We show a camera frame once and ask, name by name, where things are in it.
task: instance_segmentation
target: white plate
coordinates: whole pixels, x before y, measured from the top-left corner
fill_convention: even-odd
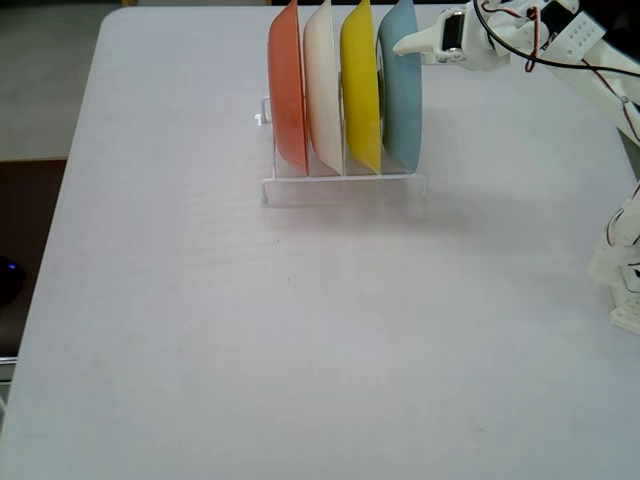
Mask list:
[[[307,118],[313,150],[323,163],[342,175],[338,66],[330,0],[325,0],[305,25],[303,43]]]

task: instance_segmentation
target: yellow plate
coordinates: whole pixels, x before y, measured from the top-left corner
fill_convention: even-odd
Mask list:
[[[380,173],[380,107],[369,0],[362,0],[340,32],[347,143],[353,157]]]

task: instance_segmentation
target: plate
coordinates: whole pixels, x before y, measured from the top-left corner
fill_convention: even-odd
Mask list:
[[[342,124],[331,0],[304,27],[304,77],[311,143],[318,158],[342,175]]]
[[[298,3],[293,0],[273,20],[269,29],[269,101],[273,136],[280,156],[308,175],[301,57]]]
[[[353,157],[380,173],[380,108],[369,0],[362,0],[340,31],[347,144]]]
[[[393,46],[418,31],[412,0],[400,0],[378,29],[381,52],[382,144],[395,161],[415,172],[422,143],[422,65],[419,53],[399,56]]]

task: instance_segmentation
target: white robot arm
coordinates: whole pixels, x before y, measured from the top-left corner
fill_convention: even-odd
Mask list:
[[[512,54],[527,59],[527,71],[544,64],[640,146],[638,22],[637,0],[472,0],[394,51],[473,71],[505,66]],[[626,38],[612,35],[625,29]],[[606,225],[588,270],[612,288],[611,321],[640,335],[640,184]]]

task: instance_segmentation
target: white table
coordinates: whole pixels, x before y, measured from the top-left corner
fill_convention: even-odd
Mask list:
[[[640,340],[584,273],[613,127],[542,67],[425,69],[424,209],[263,208],[277,11],[103,24],[0,478],[638,478]]]

